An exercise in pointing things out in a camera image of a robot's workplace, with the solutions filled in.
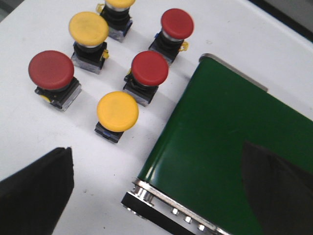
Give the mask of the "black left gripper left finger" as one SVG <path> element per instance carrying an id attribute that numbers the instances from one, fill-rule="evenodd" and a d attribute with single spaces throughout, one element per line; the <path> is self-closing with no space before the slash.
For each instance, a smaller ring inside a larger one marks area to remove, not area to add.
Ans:
<path id="1" fill-rule="evenodd" d="M 50 235 L 74 188 L 70 147 L 57 147 L 0 182 L 0 233 Z"/>

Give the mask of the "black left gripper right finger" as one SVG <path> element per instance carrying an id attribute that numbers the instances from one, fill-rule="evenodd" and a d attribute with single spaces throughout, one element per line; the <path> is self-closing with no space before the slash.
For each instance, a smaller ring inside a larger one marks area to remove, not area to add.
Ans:
<path id="1" fill-rule="evenodd" d="M 313 175 L 268 149 L 245 142 L 242 180 L 266 235 L 313 233 Z"/>

